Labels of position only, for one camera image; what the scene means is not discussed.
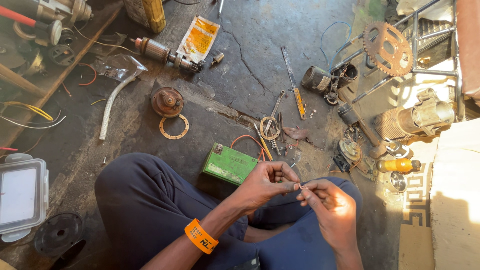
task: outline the green battery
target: green battery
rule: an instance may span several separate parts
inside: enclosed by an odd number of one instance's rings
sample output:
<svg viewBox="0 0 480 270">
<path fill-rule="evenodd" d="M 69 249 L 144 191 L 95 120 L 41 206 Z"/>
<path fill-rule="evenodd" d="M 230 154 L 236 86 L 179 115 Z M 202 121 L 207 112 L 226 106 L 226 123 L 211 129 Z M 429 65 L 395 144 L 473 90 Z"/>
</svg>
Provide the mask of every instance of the green battery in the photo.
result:
<svg viewBox="0 0 480 270">
<path fill-rule="evenodd" d="M 222 144 L 214 143 L 202 172 L 240 185 L 257 165 L 258 160 Z"/>
</svg>

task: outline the container lid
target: container lid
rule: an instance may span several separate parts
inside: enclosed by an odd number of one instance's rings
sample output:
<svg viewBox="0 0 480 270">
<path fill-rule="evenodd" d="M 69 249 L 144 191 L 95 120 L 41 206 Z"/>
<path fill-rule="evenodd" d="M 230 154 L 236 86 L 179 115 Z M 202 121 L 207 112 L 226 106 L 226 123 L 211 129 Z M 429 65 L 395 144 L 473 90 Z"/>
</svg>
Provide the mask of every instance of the container lid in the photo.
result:
<svg viewBox="0 0 480 270">
<path fill-rule="evenodd" d="M 41 159 L 12 154 L 0 165 L 0 233 L 37 226 L 48 207 L 48 170 Z"/>
</svg>

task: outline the plastic container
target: plastic container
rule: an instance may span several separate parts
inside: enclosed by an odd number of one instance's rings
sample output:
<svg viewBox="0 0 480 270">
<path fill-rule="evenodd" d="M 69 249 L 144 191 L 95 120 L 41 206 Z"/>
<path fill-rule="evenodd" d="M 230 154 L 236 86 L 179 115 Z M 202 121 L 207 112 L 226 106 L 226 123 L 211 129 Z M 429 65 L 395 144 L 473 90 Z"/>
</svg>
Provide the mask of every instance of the plastic container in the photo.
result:
<svg viewBox="0 0 480 270">
<path fill-rule="evenodd" d="M 0 234 L 4 242 L 26 236 L 45 220 L 48 170 L 44 160 L 11 154 L 0 165 Z"/>
<path fill-rule="evenodd" d="M 154 33 L 162 32 L 167 22 L 163 12 L 162 0 L 123 0 L 128 16 L 135 22 L 151 29 Z"/>
</svg>

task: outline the metal frame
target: metal frame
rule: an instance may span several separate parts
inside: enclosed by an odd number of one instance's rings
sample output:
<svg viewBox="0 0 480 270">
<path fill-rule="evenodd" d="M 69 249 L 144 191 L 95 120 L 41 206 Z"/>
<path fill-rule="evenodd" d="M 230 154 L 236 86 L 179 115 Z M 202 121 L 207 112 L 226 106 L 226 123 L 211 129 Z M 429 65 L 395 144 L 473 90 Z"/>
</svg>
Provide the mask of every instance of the metal frame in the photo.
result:
<svg viewBox="0 0 480 270">
<path fill-rule="evenodd" d="M 413 18 L 413 29 L 412 29 L 412 55 L 413 55 L 413 68 L 412 68 L 412 73 L 416 74 L 432 74 L 432 75 L 444 75 L 444 76 L 453 76 L 456 78 L 456 89 L 455 89 L 455 97 L 456 97 L 456 103 L 457 103 L 457 112 L 456 112 L 456 120 L 458 122 L 462 122 L 465 120 L 465 101 L 464 101 L 464 96 L 462 93 L 462 76 L 458 72 L 458 63 L 459 63 L 459 58 L 458 58 L 458 42 L 457 42 L 457 31 L 456 31 L 456 0 L 453 0 L 453 26 L 444 30 L 440 30 L 437 32 L 433 32 L 430 34 L 426 34 L 424 36 L 418 37 L 418 20 L 419 20 L 419 13 L 424 11 L 425 9 L 431 7 L 435 3 L 437 3 L 439 0 L 432 0 L 428 4 L 424 5 L 423 7 L 419 8 L 416 10 L 414 13 L 404 17 L 400 21 L 398 21 L 396 24 L 394 24 L 394 27 L 397 27 L 398 25 L 403 24 L 406 22 L 408 19 Z M 435 37 L 438 35 L 442 35 L 445 33 L 450 33 L 453 32 L 452 34 L 452 45 L 454 46 L 454 70 L 452 71 L 440 71 L 440 70 L 426 70 L 426 69 L 421 69 L 417 67 L 417 58 L 418 58 L 418 41 L 423 40 L 426 38 L 430 37 Z M 354 44 L 357 40 L 363 37 L 363 33 L 360 35 L 356 36 L 353 38 L 349 43 L 347 43 L 343 48 L 340 49 L 345 49 L 348 46 Z M 358 56 L 362 55 L 365 52 L 363 48 L 360 50 L 354 52 L 352 55 L 346 57 L 344 60 L 340 61 L 337 63 L 334 67 L 332 67 L 332 72 L 336 71 L 340 67 L 342 67 L 344 64 L 351 62 L 353 59 L 357 58 Z M 366 77 L 375 72 L 378 69 L 373 69 L 369 71 L 366 74 Z M 386 83 L 391 81 L 394 77 L 393 76 L 387 76 L 384 79 L 382 79 L 380 82 L 376 83 L 370 90 L 361 93 L 358 95 L 356 98 L 352 100 L 352 104 L 360 101 L 362 98 L 366 97 L 367 95 L 371 94 L 373 91 L 377 90 L 378 88 L 384 86 Z"/>
</svg>

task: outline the cloth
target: cloth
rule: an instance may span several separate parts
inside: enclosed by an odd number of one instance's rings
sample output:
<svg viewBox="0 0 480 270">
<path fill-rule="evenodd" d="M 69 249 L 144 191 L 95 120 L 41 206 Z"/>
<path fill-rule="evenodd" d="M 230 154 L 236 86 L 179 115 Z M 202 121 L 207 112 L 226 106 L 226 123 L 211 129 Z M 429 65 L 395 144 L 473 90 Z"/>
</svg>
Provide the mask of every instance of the cloth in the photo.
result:
<svg viewBox="0 0 480 270">
<path fill-rule="evenodd" d="M 362 198 L 349 181 L 325 177 L 357 203 Z M 262 270 L 336 269 L 330 245 L 323 239 L 313 210 L 300 206 L 300 191 L 274 197 L 255 211 L 252 226 L 295 222 L 285 231 L 259 243 L 243 242 L 246 216 L 218 239 L 210 255 L 203 255 L 193 269 L 225 270 L 255 258 Z M 163 248 L 184 234 L 184 228 L 201 220 L 220 202 L 181 178 L 161 159 L 131 153 L 112 161 L 98 176 L 95 195 L 105 229 L 129 269 L 139 269 Z"/>
</svg>

